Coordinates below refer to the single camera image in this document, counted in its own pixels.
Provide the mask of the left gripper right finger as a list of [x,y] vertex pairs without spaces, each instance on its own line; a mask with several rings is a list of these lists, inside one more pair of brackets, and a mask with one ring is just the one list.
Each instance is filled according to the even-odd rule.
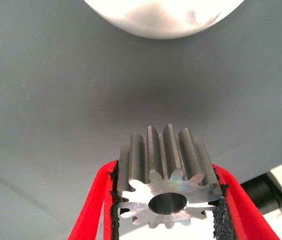
[[226,169],[213,164],[221,185],[228,185],[225,201],[232,226],[238,240],[278,240],[278,235],[241,187],[237,179]]

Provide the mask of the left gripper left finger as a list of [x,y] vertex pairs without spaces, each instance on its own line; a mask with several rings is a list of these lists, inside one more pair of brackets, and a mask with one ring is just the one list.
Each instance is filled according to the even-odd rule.
[[118,160],[103,165],[93,180],[89,193],[69,234],[69,240],[95,240],[103,216],[103,239],[119,239]]

